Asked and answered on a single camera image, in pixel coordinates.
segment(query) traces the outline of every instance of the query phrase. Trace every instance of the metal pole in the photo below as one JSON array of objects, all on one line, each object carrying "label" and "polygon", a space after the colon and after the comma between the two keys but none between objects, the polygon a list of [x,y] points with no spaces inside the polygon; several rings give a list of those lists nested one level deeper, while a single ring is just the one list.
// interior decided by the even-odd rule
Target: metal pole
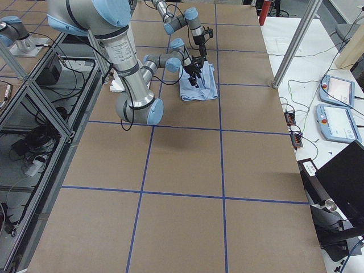
[{"label": "metal pole", "polygon": [[309,25],[311,24],[312,19],[315,17],[317,10],[319,9],[321,3],[322,3],[322,0],[310,0],[309,1],[305,14],[302,17],[302,19],[297,27],[297,30],[292,38],[292,41],[289,44],[287,52],[283,57],[282,63],[280,64],[280,67],[278,68],[277,74],[272,83],[273,88],[278,88],[280,83],[282,82],[282,79],[283,79],[284,75],[286,74],[287,69],[288,69],[289,65],[291,64],[293,58],[295,57],[297,49],[300,46],[302,39],[305,36],[307,29],[308,29]]}]

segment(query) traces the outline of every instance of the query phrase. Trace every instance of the white table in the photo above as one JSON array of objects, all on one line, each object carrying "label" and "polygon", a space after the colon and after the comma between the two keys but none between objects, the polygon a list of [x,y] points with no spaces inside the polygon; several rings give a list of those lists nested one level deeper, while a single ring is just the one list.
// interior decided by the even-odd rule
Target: white table
[{"label": "white table", "polygon": [[[267,47],[267,52],[269,54],[283,55],[289,43],[296,31],[300,19],[296,18],[274,18],[268,17],[264,26],[262,26],[262,32],[264,41]],[[285,75],[280,87],[279,95],[288,100],[288,103],[294,106],[295,110],[306,110],[304,106],[295,104],[291,100],[291,95],[288,90],[288,81],[297,80],[301,82],[306,82],[310,80],[320,80],[334,57],[337,54],[337,49],[334,47],[329,35],[327,34],[324,26],[318,19],[314,19],[309,30],[307,31],[296,56],[306,56],[314,55],[318,52],[325,51],[329,48],[329,51],[325,53],[318,54],[313,57],[295,57]],[[273,73],[275,74],[282,62],[283,56],[270,55],[270,63],[272,66]],[[328,73],[332,76],[337,76],[340,78],[345,78],[355,82],[355,95],[358,97],[364,97],[359,85],[356,83],[355,78],[349,70],[336,70],[330,71]],[[331,158],[336,156],[340,151],[342,151],[347,144],[326,141],[322,136],[319,126],[316,122],[315,109],[317,104],[322,104],[323,102],[319,100],[319,95],[316,93],[318,82],[310,82],[307,84],[301,84],[297,82],[290,82],[292,89],[293,99],[304,105],[309,105],[312,101],[312,106],[307,116],[306,125],[304,126],[305,114],[303,112],[296,113],[296,122],[304,129],[304,137],[315,142],[318,147],[318,156],[315,159],[315,165],[320,168]],[[355,109],[364,113],[364,101],[355,100]],[[364,125],[364,117],[360,116],[354,111],[351,111],[354,115],[354,119],[357,125]],[[364,129],[359,128],[361,137],[364,139]],[[297,160],[314,158],[316,155],[316,148],[309,143],[307,140],[303,140],[304,148],[298,149],[296,158]],[[333,270],[339,266],[339,263],[334,263],[325,251],[322,251],[326,269],[328,272],[333,272]],[[351,257],[348,264],[345,267],[345,273],[362,273],[364,271],[364,255]]]}]

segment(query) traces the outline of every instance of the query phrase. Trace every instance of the blue towel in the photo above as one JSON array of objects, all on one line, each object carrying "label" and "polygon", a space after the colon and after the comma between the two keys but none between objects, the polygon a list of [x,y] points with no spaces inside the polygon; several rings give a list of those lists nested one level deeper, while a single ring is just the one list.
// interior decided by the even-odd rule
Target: blue towel
[{"label": "blue towel", "polygon": [[214,65],[205,61],[202,68],[201,78],[197,78],[197,84],[199,87],[196,88],[189,83],[189,74],[187,74],[186,71],[183,71],[183,68],[181,67],[180,76],[183,71],[182,78],[180,79],[181,99],[183,101],[205,101],[216,99],[217,89],[213,74],[214,70]]}]

